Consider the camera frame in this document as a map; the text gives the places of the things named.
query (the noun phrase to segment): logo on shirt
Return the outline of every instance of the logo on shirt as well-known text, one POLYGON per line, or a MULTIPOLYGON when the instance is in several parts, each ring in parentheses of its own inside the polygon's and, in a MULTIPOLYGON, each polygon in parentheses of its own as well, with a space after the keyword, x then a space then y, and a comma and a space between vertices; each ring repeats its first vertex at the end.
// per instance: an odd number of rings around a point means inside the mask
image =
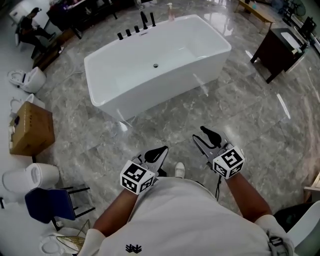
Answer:
POLYGON ((135 254, 138 254, 142 251, 141 246, 139 246, 138 244, 136 246, 134 246, 131 243, 130 243, 130 245, 125 246, 125 250, 128 253, 135 253, 135 254))

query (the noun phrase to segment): wooden bench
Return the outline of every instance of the wooden bench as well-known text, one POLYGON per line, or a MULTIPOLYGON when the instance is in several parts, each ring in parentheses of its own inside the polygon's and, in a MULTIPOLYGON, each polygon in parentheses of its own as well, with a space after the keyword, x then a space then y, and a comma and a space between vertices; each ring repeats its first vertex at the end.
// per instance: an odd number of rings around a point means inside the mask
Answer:
POLYGON ((244 0, 238 0, 238 5, 234 12, 238 10, 239 6, 242 6, 244 7, 244 9, 251 12, 254 16, 256 16, 258 19, 260 19, 263 22, 259 33, 261 33, 266 23, 270 23, 270 26, 269 26, 269 30, 270 30, 272 23, 275 23, 276 21, 270 15, 268 15, 267 13, 264 13, 263 10, 259 9, 258 5, 256 5, 255 9, 253 8, 253 5, 254 5, 254 2, 252 1, 250 1, 250 3, 248 4, 248 3, 245 3, 244 0))

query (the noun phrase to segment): white freestanding bathtub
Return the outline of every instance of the white freestanding bathtub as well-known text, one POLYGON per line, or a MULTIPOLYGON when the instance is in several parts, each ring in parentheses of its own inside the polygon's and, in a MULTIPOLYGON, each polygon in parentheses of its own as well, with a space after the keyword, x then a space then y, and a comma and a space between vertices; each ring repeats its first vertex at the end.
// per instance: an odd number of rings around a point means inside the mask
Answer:
POLYGON ((197 15, 141 28, 84 59, 91 102, 127 120, 218 78, 230 50, 231 45, 197 15))

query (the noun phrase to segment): bathtub faucet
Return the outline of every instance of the bathtub faucet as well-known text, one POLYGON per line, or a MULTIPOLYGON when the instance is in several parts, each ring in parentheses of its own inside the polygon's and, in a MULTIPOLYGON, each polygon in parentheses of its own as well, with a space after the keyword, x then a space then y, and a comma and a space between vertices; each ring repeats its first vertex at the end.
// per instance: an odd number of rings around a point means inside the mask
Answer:
POLYGON ((143 29, 147 30, 148 29, 148 27, 146 25, 146 23, 148 22, 147 16, 145 15, 145 13, 143 11, 140 12, 140 14, 141 14, 141 19, 142 19, 142 23, 143 23, 143 29))

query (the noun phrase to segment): marble floor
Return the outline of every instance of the marble floor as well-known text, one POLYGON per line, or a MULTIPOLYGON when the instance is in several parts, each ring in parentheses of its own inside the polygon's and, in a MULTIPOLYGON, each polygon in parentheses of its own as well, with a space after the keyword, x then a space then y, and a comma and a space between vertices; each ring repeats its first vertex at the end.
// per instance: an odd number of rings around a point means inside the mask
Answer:
MULTIPOLYGON (((64 186, 91 187, 88 199, 96 210, 81 218, 94 221, 121 191, 119 172, 126 161, 145 147, 169 146, 163 169, 172 176, 176 162, 184 162, 186 178, 214 193, 218 177, 192 141, 192 134, 202 135, 203 125, 223 130, 242 148, 246 158, 242 173, 274 212, 301 203, 303 186, 313 181, 320 167, 319 56, 309 48, 293 69, 267 84, 268 72, 259 61, 250 62, 267 25, 259 34, 260 20, 241 8, 234 13, 236 0, 172 2, 176 16, 197 14, 231 44, 219 78, 206 84, 205 91, 195 88, 126 125, 119 123, 91 104, 84 57, 115 40, 118 32, 142 24, 135 8, 118 12, 118 20, 109 16, 87 30, 82 40, 73 38, 46 69, 47 83, 36 96, 53 113, 56 142, 37 160, 58 166, 64 186)), ((166 3, 158 0, 145 11, 152 11, 156 22, 164 21, 166 3)), ((276 20, 274 28, 287 26, 271 7, 260 6, 276 20)), ((219 202, 239 212, 225 182, 219 202)))

